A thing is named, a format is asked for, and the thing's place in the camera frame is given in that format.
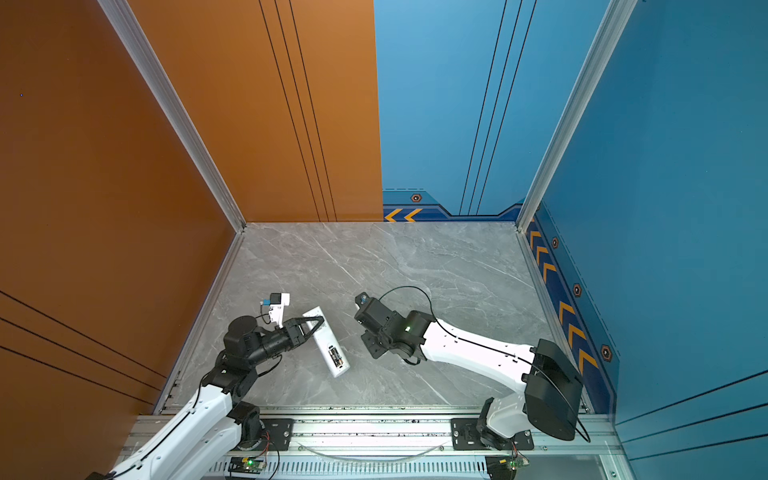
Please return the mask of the black battery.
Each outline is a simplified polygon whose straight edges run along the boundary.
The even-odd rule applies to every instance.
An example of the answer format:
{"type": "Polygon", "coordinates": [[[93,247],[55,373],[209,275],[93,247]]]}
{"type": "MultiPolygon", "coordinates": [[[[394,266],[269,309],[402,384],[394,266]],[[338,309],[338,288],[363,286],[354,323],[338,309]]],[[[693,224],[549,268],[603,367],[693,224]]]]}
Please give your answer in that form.
{"type": "Polygon", "coordinates": [[[333,365],[337,369],[342,369],[344,367],[344,360],[342,355],[339,353],[338,349],[335,346],[329,347],[329,355],[331,357],[333,365]]]}

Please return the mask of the white remote control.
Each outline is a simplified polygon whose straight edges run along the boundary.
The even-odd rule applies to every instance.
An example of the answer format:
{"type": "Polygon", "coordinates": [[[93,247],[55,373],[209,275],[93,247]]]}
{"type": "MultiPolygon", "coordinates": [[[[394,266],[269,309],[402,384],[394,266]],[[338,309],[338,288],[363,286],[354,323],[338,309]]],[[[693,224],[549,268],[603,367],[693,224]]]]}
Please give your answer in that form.
{"type": "Polygon", "coordinates": [[[320,307],[315,307],[303,314],[304,317],[310,317],[310,316],[323,316],[325,318],[324,325],[315,333],[315,335],[312,337],[315,340],[315,343],[317,344],[320,353],[322,355],[323,360],[325,361],[331,375],[334,378],[338,378],[344,373],[346,373],[350,368],[350,363],[346,358],[345,353],[343,352],[340,343],[338,342],[328,320],[325,314],[323,313],[322,309],[320,307]],[[329,347],[335,346],[339,353],[342,355],[344,360],[344,367],[342,369],[337,369],[331,360],[331,357],[329,355],[329,347]]]}

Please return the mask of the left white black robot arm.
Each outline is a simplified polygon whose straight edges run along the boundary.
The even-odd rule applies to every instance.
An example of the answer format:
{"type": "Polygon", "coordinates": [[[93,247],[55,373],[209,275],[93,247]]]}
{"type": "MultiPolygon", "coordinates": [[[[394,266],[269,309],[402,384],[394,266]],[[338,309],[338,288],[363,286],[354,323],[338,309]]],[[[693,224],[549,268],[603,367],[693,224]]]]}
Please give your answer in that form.
{"type": "Polygon", "coordinates": [[[225,453],[240,444],[261,447],[269,435],[260,408],[244,400],[263,376],[259,365],[281,359],[323,326],[322,316],[297,317],[266,330],[254,316],[231,321],[224,348],[201,378],[196,393],[144,446],[106,474],[90,479],[201,478],[225,453]]]}

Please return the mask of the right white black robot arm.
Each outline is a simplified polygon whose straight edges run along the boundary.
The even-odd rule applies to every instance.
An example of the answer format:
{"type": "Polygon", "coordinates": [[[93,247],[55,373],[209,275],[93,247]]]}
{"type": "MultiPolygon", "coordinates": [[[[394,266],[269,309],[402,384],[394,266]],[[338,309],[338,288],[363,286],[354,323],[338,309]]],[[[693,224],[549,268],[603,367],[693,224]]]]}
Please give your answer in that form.
{"type": "Polygon", "coordinates": [[[483,446],[511,450],[515,437],[532,429],[562,441],[576,436],[591,440],[578,429],[583,376],[554,342],[493,340],[459,329],[432,312],[413,310],[403,316],[365,292],[355,297],[355,304],[355,320],[365,328],[361,339],[373,358],[393,353],[412,366],[446,363],[511,390],[483,404],[474,426],[483,446]]]}

